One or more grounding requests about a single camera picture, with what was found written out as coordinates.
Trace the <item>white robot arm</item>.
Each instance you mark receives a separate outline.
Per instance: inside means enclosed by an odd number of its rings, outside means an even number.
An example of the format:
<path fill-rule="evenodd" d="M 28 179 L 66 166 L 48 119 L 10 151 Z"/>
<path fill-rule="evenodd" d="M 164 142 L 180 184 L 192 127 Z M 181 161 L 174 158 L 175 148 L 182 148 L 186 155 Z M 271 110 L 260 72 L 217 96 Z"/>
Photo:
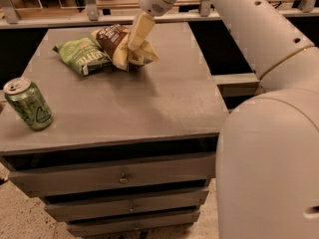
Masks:
<path fill-rule="evenodd" d="M 219 134 L 219 238 L 319 239 L 319 49 L 266 0 L 209 1 L 263 89 Z"/>

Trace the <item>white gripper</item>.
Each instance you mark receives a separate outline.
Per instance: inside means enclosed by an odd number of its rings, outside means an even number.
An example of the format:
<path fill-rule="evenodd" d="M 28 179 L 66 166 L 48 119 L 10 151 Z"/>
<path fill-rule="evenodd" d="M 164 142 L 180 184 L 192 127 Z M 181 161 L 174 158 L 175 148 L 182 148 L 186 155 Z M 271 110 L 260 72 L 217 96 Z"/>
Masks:
<path fill-rule="evenodd" d="M 139 0 L 141 9 L 134 21 L 128 41 L 130 50 L 136 50 L 156 24 L 153 16 L 162 16 L 173 6 L 173 0 Z"/>

